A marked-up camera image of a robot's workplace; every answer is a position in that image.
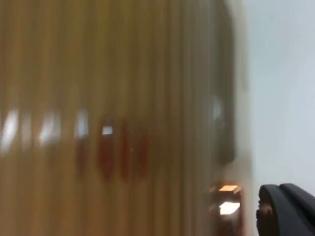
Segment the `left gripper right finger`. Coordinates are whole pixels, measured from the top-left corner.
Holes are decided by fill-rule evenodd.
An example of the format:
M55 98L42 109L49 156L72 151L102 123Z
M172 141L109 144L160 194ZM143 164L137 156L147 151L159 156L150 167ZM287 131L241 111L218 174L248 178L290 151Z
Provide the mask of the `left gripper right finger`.
M303 224L315 235L315 197L293 183L283 183L280 189L296 209Z

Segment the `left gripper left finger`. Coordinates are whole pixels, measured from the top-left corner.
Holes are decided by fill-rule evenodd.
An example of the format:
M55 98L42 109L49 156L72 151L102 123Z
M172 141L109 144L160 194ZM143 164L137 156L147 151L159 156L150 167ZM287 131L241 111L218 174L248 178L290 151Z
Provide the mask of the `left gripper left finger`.
M296 209L280 185L265 184L259 189L256 227L260 236L309 236Z

